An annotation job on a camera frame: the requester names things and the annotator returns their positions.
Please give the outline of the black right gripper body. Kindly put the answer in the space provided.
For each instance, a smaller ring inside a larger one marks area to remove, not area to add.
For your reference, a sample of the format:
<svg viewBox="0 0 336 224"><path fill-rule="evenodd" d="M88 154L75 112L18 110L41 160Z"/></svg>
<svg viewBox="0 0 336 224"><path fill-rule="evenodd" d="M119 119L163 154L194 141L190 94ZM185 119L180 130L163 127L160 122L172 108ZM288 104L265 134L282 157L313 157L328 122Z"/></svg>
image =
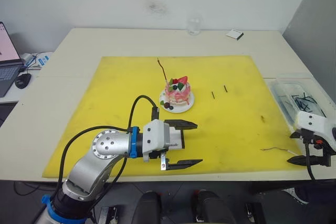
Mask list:
<svg viewBox="0 0 336 224"><path fill-rule="evenodd" d="M324 167L331 166L332 150L327 141L311 130L301 130L303 144L305 145L305 163L307 167L320 165Z"/></svg>

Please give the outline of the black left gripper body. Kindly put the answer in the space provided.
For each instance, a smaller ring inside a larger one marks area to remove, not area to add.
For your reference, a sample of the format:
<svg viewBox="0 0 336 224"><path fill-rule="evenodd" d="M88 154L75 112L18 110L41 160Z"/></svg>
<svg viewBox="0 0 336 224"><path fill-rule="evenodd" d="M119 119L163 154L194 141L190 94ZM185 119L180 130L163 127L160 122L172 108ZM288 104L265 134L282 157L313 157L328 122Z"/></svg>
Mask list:
<svg viewBox="0 0 336 224"><path fill-rule="evenodd" d="M171 164L167 152L181 150L183 147L182 130L176 130L166 123L154 123L150 129L149 158L158 156L161 161L160 169L167 170L167 164Z"/></svg>

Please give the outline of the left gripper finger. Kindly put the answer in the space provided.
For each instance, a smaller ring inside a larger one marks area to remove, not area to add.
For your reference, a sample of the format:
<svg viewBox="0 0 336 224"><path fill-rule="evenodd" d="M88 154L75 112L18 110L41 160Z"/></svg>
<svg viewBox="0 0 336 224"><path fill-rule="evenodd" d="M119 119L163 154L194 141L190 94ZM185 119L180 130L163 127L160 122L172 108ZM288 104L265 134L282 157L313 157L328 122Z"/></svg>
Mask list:
<svg viewBox="0 0 336 224"><path fill-rule="evenodd" d="M202 162L202 159L186 159L178 161L176 164L167 164L167 170L186 169Z"/></svg>
<svg viewBox="0 0 336 224"><path fill-rule="evenodd" d="M193 130L198 127L197 124L186 120L164 120L164 123L176 130Z"/></svg>

